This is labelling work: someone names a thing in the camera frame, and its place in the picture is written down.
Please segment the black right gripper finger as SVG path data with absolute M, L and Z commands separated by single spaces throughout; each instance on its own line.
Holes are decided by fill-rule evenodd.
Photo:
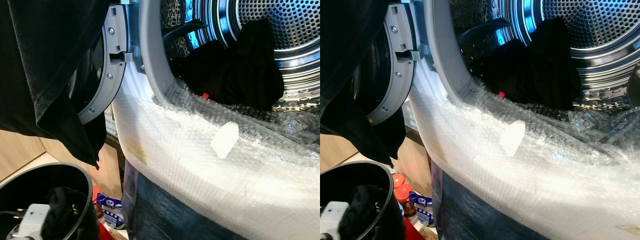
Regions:
M 632 108 L 640 106 L 640 66 L 635 65 L 627 82 L 627 98 Z

